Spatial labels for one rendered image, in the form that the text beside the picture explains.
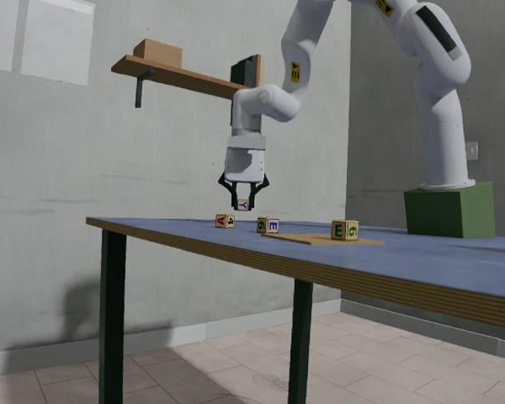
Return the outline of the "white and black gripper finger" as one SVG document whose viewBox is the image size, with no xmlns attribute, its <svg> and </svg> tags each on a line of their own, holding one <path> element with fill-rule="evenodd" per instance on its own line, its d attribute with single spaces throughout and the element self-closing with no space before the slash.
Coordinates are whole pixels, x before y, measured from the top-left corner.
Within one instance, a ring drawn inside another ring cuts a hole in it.
<svg viewBox="0 0 505 404">
<path fill-rule="evenodd" d="M 254 208 L 254 198 L 255 198 L 255 194 L 262 188 L 264 187 L 267 187 L 269 186 L 269 181 L 264 173 L 264 179 L 263 179 L 263 183 L 259 184 L 257 187 L 256 187 L 256 183 L 253 183 L 253 182 L 250 182 L 250 187 L 251 187 L 251 192 L 250 192 L 250 195 L 248 195 L 248 199 L 249 199 L 249 210 L 252 210 L 252 208 Z"/>
<path fill-rule="evenodd" d="M 218 183 L 221 185 L 225 186 L 230 192 L 231 192 L 231 206 L 234 207 L 234 210 L 237 209 L 237 182 L 232 181 L 232 185 L 230 185 L 228 182 L 225 181 L 225 170 L 220 176 Z"/>
</svg>

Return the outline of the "tan square mat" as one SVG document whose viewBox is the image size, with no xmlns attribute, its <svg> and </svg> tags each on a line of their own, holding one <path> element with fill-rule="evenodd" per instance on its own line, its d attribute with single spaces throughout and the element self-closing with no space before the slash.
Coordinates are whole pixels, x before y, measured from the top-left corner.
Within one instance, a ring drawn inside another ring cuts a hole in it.
<svg viewBox="0 0 505 404">
<path fill-rule="evenodd" d="M 355 242 L 343 242 L 331 239 L 329 234 L 261 234 L 261 237 L 270 237 L 279 240 L 298 242 L 307 245 L 364 245 L 364 244 L 384 244 L 381 241 L 374 241 L 359 238 Z"/>
</svg>

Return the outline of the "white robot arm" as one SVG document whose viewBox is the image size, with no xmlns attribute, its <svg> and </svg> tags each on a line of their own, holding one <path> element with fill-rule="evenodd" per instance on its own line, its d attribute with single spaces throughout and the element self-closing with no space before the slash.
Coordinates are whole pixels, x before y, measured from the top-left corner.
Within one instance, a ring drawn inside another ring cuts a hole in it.
<svg viewBox="0 0 505 404">
<path fill-rule="evenodd" d="M 232 136 L 228 136 L 227 148 L 265 151 L 262 114 L 280 122 L 297 115 L 309 87 L 313 53 L 333 1 L 298 0 L 281 40 L 283 86 L 269 83 L 234 93 Z M 434 3 L 417 0 L 348 1 L 375 8 L 401 52 L 421 60 L 413 76 L 427 178 L 421 189 L 475 185 L 467 175 L 462 113 L 455 90 L 470 75 L 470 58 L 446 12 Z"/>
</svg>

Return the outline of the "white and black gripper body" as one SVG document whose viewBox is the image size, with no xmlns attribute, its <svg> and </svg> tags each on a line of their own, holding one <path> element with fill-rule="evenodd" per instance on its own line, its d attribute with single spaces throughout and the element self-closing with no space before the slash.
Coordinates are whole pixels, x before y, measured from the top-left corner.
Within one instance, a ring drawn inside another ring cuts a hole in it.
<svg viewBox="0 0 505 404">
<path fill-rule="evenodd" d="M 229 161 L 228 161 L 229 160 Z M 225 180 L 260 183 L 264 179 L 264 154 L 260 150 L 226 149 Z"/>
</svg>

